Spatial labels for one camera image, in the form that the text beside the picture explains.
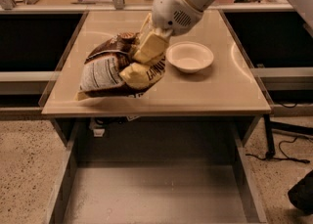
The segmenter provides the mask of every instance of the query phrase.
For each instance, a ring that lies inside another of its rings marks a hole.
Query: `speckled floor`
[[[313,127],[313,117],[274,120]],[[65,147],[47,120],[0,121],[0,129],[0,223],[42,223]],[[275,133],[274,139],[278,145],[293,137]],[[288,189],[313,169],[313,143],[299,139],[283,145],[283,149],[290,156],[310,159],[311,163],[248,158],[268,222],[313,223],[313,215],[304,216],[287,197]],[[247,142],[246,151],[264,157],[267,148],[262,120]]]

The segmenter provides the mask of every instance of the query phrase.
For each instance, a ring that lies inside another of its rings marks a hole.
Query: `cable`
[[[279,147],[281,153],[285,157],[270,157],[270,158],[268,158],[268,157],[259,157],[259,156],[254,155],[254,154],[246,154],[246,156],[248,156],[248,157],[255,157],[255,158],[257,158],[259,160],[262,160],[262,161],[265,161],[265,160],[272,160],[272,161],[291,160],[291,161],[294,161],[294,162],[300,162],[300,163],[308,164],[308,163],[310,163],[310,160],[308,160],[308,159],[299,159],[299,158],[296,158],[296,157],[289,157],[289,156],[286,155],[286,153],[282,150],[282,147],[281,147],[283,143],[292,144],[292,143],[296,142],[297,139],[300,138],[300,137],[306,138],[309,142],[313,143],[313,141],[309,137],[307,137],[307,136],[297,136],[292,141],[286,141],[285,140],[285,141],[281,141],[279,143],[278,147]]]

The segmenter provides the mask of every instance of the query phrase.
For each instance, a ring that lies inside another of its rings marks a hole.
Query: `white bowl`
[[[194,73],[209,67],[213,60],[213,53],[204,45],[182,41],[171,45],[166,51],[167,60],[186,73]]]

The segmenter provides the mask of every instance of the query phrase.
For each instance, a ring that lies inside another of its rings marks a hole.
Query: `power cord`
[[[305,138],[306,140],[308,140],[309,142],[313,143],[312,139],[308,138],[307,136],[297,136],[295,137],[292,141],[281,141],[278,145],[279,147],[279,150],[280,152],[285,156],[285,157],[259,157],[257,155],[254,155],[254,154],[246,154],[246,156],[248,157],[255,157],[259,160],[271,160],[271,161],[282,161],[282,160],[291,160],[291,161],[294,161],[294,162],[300,162],[300,163],[304,163],[304,164],[308,164],[310,163],[310,160],[308,159],[299,159],[299,158],[295,158],[295,157],[289,157],[286,155],[286,153],[282,150],[282,144],[284,143],[289,143],[289,144],[292,144],[294,142],[296,142],[298,140],[299,137],[303,137]]]

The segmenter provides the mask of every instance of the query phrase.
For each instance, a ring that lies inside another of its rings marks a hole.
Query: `snack bag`
[[[119,33],[85,60],[76,99],[143,93],[165,73],[171,31],[155,29],[148,14],[140,32]]]

